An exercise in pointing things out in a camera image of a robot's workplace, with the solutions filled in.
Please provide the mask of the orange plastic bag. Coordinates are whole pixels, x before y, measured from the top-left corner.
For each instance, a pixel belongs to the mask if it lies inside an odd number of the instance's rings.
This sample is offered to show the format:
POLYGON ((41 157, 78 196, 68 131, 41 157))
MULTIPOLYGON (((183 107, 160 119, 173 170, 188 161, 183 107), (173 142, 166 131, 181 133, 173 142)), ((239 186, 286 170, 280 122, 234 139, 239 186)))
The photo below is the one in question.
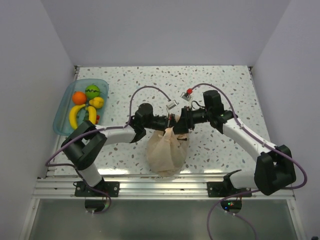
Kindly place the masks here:
POLYGON ((188 133, 175 134, 173 128, 154 131, 146 147, 150 170, 161 177, 178 174, 187 158, 189 143, 188 133))

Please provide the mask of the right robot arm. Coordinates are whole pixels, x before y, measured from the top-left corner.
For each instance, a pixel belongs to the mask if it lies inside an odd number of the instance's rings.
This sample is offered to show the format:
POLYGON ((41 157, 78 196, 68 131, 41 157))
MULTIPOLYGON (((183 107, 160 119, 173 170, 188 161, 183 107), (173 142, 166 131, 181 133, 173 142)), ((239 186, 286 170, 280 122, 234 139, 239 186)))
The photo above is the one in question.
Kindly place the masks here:
POLYGON ((240 121, 231 110, 225 110, 216 90, 203 93, 204 107, 191 110, 184 107, 173 126, 175 134, 186 134, 197 124, 210 123, 221 134, 234 140, 255 161, 253 172, 236 170, 223 177, 222 189, 227 196, 235 196, 241 189, 257 189, 264 195, 289 188, 296 181, 291 150, 265 140, 240 121))

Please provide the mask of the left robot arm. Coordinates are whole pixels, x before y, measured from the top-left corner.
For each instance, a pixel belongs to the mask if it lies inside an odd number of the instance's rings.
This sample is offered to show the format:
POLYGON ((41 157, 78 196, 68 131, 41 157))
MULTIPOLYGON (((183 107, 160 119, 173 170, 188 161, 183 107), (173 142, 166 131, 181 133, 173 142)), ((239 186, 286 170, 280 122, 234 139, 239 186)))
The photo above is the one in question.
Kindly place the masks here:
POLYGON ((63 153, 73 163, 92 196, 103 193, 103 177, 98 172, 95 159, 103 146, 118 143, 136 143, 146 135, 146 129, 164 131, 173 127, 179 120, 175 114, 154 115, 153 106, 141 104, 129 119, 126 127, 109 126, 102 131, 89 121, 82 123, 61 145, 63 153))

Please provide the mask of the fake yellow lemon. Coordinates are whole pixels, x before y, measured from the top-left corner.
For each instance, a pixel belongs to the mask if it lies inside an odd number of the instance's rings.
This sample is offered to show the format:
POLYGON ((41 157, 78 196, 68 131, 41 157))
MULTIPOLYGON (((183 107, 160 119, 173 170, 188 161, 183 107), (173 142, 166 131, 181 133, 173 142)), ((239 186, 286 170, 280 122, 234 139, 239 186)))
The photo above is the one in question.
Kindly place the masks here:
POLYGON ((89 105, 96 108, 96 109, 101 109, 105 104, 105 100, 102 97, 94 97, 89 101, 89 105))

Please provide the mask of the fake yellow banana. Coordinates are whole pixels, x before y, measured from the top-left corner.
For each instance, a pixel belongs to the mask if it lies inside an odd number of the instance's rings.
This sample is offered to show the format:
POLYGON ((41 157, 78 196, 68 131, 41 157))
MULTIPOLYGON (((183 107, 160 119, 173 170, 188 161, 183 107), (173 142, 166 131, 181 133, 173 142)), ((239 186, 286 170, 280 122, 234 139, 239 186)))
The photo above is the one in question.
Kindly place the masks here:
POLYGON ((85 104, 82 104, 82 105, 75 105, 71 108, 68 119, 69 119, 70 126, 73 130, 78 128, 77 115, 78 115, 78 112, 85 106, 86 106, 85 104))
POLYGON ((86 113, 84 119, 95 125, 97 122, 97 110, 91 105, 86 107, 85 110, 86 113))

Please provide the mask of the fake green apple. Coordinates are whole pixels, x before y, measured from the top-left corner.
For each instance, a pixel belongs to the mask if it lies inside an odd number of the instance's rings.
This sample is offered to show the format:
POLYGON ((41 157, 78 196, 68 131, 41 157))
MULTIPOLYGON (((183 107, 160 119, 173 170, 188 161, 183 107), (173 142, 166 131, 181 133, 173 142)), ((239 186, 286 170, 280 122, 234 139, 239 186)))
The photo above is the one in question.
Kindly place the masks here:
POLYGON ((85 89, 85 95, 89 100, 99 97, 100 92, 100 88, 94 84, 87 86, 85 89))

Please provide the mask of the fake orange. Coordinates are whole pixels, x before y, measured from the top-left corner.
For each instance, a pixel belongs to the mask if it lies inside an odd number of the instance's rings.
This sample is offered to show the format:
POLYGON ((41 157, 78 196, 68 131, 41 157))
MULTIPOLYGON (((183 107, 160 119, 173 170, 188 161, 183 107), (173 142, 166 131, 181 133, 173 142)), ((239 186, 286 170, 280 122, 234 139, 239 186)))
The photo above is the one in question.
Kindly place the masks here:
POLYGON ((72 101, 75 105, 83 105, 87 102, 87 96, 85 93, 81 91, 76 91, 72 95, 72 101))

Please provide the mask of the right round controller board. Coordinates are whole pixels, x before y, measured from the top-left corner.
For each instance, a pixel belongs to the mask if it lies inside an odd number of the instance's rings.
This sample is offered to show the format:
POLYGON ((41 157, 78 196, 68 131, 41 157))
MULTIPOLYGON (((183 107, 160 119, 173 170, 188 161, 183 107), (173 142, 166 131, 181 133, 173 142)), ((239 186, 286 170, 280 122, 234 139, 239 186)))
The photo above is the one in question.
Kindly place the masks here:
POLYGON ((241 200, 224 200, 220 203, 222 209, 232 214, 238 214, 242 209, 241 200))

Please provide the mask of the round controller board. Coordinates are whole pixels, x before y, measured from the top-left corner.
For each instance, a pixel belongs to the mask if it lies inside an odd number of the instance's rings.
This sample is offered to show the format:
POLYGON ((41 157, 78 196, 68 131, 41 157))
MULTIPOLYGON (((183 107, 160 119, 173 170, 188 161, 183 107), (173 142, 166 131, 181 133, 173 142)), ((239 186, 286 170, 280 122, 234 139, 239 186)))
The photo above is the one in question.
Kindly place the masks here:
POLYGON ((86 199, 84 201, 84 207, 88 212, 93 214, 100 213, 103 211, 107 206, 106 200, 93 200, 93 199, 86 199))
POLYGON ((232 214, 238 214, 242 209, 241 200, 224 200, 220 203, 222 209, 232 214))

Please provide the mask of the blue plastic tray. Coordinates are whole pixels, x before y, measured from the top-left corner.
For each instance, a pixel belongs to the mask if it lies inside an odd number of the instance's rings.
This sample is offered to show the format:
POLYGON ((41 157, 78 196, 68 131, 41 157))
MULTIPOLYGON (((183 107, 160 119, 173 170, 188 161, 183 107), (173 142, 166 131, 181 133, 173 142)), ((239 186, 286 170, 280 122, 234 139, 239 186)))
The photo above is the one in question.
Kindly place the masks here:
POLYGON ((69 136, 86 120, 100 123, 104 116, 109 84, 102 79, 87 78, 71 83, 62 97, 53 121, 53 130, 69 136))

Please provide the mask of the left round controller board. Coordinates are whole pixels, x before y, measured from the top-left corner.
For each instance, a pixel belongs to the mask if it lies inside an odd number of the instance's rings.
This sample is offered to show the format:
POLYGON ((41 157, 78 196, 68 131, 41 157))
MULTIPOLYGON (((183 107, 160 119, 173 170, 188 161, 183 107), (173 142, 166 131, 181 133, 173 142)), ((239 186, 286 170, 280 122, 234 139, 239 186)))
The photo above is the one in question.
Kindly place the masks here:
POLYGON ((88 212, 93 214, 100 213, 103 211, 107 206, 106 200, 93 200, 93 199, 86 199, 84 201, 84 207, 88 212))

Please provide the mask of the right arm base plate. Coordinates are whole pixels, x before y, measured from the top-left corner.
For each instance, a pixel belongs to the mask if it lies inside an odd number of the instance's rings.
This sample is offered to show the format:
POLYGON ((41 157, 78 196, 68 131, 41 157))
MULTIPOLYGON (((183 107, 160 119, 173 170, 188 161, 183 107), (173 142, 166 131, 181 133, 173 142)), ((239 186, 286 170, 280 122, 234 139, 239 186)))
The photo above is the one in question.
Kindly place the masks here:
POLYGON ((240 172, 240 170, 235 170, 233 172, 230 172, 226 174, 223 177, 222 181, 209 181, 206 183, 207 186, 207 194, 209 198, 214 198, 214 197, 228 197, 231 195, 236 195, 240 193, 246 193, 250 192, 250 188, 235 188, 233 184, 231 183, 230 177, 237 173, 240 172))

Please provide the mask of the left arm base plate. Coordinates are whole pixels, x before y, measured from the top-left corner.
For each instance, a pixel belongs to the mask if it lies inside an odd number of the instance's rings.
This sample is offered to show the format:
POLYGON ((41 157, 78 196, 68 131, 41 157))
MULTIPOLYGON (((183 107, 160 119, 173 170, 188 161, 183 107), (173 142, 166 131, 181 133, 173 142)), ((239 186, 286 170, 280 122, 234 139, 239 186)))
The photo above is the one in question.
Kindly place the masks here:
POLYGON ((96 186, 88 186, 83 181, 73 183, 76 197, 118 197, 120 183, 118 181, 100 181, 96 186))

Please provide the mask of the aluminium rail frame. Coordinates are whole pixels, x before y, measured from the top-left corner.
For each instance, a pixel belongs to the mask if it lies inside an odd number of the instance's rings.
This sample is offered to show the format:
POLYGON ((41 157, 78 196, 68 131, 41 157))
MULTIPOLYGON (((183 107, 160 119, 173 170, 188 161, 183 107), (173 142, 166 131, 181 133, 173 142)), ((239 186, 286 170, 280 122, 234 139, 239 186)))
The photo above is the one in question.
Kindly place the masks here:
MULTIPOLYGON (((221 182, 223 173, 183 173, 171 177, 154 174, 105 175, 104 180, 119 182, 117 200, 206 200, 207 183, 221 182)), ((74 199, 74 175, 52 176, 36 181, 34 199, 74 199)))

